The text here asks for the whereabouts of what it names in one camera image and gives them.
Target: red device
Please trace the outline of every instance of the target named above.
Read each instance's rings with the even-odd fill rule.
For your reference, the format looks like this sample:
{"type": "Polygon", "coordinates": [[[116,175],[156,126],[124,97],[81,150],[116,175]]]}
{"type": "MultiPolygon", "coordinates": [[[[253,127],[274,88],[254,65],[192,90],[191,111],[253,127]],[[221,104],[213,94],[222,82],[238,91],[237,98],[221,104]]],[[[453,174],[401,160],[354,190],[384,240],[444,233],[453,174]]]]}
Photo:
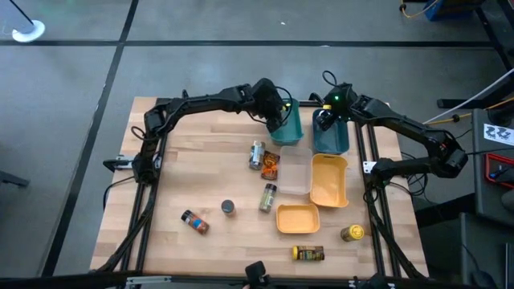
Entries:
{"type": "Polygon", "coordinates": [[[495,164],[496,165],[514,166],[514,160],[511,158],[508,158],[508,157],[494,154],[494,153],[486,153],[486,155],[485,155],[485,178],[491,182],[497,183],[499,185],[504,185],[508,188],[514,189],[514,183],[506,182],[506,181],[503,181],[503,182],[498,181],[497,178],[492,178],[490,176],[491,173],[494,173],[494,171],[497,170],[497,166],[495,166],[495,164]]]}

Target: teal plastic bin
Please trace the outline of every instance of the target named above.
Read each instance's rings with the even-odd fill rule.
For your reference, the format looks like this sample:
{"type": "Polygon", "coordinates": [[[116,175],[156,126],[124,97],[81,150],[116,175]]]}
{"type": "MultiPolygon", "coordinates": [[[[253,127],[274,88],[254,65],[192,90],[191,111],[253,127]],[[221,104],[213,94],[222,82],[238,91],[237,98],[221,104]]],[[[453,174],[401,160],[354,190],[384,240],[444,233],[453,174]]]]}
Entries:
{"type": "MultiPolygon", "coordinates": [[[[286,104],[291,102],[288,98],[283,101],[286,104]]],[[[289,108],[292,110],[287,123],[270,134],[275,145],[296,145],[304,136],[300,122],[300,103],[298,100],[292,99],[292,105],[289,108]]],[[[282,112],[283,117],[287,114],[288,112],[282,112]]]]}
{"type": "Polygon", "coordinates": [[[328,153],[339,155],[346,153],[349,148],[348,125],[344,121],[336,122],[326,131],[322,131],[316,117],[322,109],[317,109],[312,114],[312,141],[316,153],[328,153]]]}

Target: gray floor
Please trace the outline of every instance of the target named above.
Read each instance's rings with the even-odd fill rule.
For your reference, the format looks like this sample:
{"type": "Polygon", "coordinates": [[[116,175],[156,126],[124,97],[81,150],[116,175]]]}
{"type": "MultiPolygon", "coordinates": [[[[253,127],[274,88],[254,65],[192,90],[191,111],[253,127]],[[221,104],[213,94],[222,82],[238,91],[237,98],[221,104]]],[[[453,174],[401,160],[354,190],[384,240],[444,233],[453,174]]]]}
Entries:
{"type": "MultiPolygon", "coordinates": [[[[45,39],[118,40],[130,6],[129,0],[17,2],[47,24],[45,39]]],[[[495,29],[514,35],[496,3],[486,4],[495,29]]],[[[421,8],[409,4],[411,11],[421,8]]],[[[487,36],[474,15],[449,22],[409,20],[394,0],[140,0],[128,39],[487,41],[487,36]]],[[[38,274],[114,51],[0,46],[0,169],[31,179],[27,189],[0,186],[0,277],[38,274]]],[[[321,79],[326,69],[416,120],[441,112],[436,99],[465,99],[505,71],[492,49],[126,47],[55,273],[88,270],[102,194],[112,178],[101,162],[118,153],[134,96],[179,96],[183,88],[195,96],[268,77],[304,100],[310,92],[329,90],[321,79]]],[[[471,126],[463,121],[442,127],[458,135],[471,126]]],[[[462,140],[471,149],[471,134],[462,140]]],[[[401,146],[423,154],[404,138],[401,146]]],[[[469,193],[470,178],[471,164],[455,180],[432,177],[427,196],[441,202],[469,193]],[[441,185],[451,189],[441,191],[441,185]]]]}

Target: yellow plastic bowl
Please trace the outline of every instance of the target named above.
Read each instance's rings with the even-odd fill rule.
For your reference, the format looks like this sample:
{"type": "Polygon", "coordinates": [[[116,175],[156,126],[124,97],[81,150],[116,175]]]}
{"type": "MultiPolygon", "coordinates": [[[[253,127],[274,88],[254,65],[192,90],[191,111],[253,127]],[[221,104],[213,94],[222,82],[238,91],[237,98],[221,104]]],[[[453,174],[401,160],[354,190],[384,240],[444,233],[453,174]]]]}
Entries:
{"type": "Polygon", "coordinates": [[[343,157],[318,153],[312,157],[311,201],[319,206],[344,208],[346,167],[343,157]]]}
{"type": "Polygon", "coordinates": [[[276,226],[286,234],[309,234],[320,229],[320,212],[314,204],[280,205],[276,209],[276,226]]]}

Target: black lid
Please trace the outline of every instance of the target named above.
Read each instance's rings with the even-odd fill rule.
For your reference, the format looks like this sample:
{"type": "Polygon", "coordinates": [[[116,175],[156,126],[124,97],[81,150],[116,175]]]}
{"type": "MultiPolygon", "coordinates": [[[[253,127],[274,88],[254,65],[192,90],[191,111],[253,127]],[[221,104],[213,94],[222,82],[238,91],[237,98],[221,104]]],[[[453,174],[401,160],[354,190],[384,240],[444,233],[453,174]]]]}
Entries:
{"type": "Polygon", "coordinates": [[[186,210],[183,214],[182,214],[182,217],[180,217],[180,219],[182,221],[185,221],[187,219],[187,216],[189,216],[191,214],[191,211],[190,210],[186,210]]]}
{"type": "Polygon", "coordinates": [[[234,210],[234,202],[231,200],[225,200],[222,202],[222,211],[225,213],[231,213],[234,210]]]}
{"type": "Polygon", "coordinates": [[[273,184],[267,183],[267,184],[266,184],[266,189],[272,189],[272,190],[276,191],[276,185],[273,185],[273,184]]]}

